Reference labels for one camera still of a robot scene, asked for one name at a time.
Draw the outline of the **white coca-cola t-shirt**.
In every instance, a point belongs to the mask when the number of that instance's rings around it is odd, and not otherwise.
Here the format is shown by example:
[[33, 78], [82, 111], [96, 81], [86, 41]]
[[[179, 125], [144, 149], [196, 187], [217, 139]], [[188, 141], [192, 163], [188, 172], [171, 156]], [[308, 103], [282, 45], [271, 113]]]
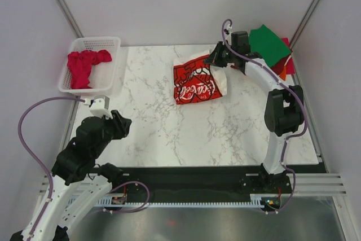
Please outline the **white coca-cola t-shirt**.
[[206, 102], [227, 94], [223, 70], [204, 63], [210, 50], [173, 61], [173, 97], [177, 105]]

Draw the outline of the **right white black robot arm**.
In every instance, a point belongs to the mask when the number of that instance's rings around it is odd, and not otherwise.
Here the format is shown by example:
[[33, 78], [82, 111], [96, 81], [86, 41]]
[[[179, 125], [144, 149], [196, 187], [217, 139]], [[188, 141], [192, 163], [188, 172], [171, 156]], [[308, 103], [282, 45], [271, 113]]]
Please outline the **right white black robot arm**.
[[302, 87], [287, 84], [270, 69], [260, 54], [251, 52], [245, 31], [231, 32], [224, 29], [222, 40], [205, 63], [220, 68], [232, 64], [254, 80], [267, 95], [264, 122], [270, 137], [258, 185], [262, 191], [272, 192], [285, 177], [289, 140], [301, 136], [298, 132], [300, 126], [307, 126]]

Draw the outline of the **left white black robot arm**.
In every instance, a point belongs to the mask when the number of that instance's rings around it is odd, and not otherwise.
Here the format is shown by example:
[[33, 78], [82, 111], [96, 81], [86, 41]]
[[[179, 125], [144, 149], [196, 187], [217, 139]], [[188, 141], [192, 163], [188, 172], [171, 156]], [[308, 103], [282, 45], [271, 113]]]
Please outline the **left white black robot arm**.
[[76, 189], [93, 170], [96, 159], [113, 140], [128, 136], [132, 121], [111, 111], [107, 118], [85, 118], [76, 135], [60, 152], [51, 170], [49, 194], [41, 202], [29, 225], [11, 236], [11, 240], [69, 240], [74, 228], [94, 204], [108, 192], [123, 188], [122, 171], [111, 163], [100, 167], [90, 186], [73, 202]]

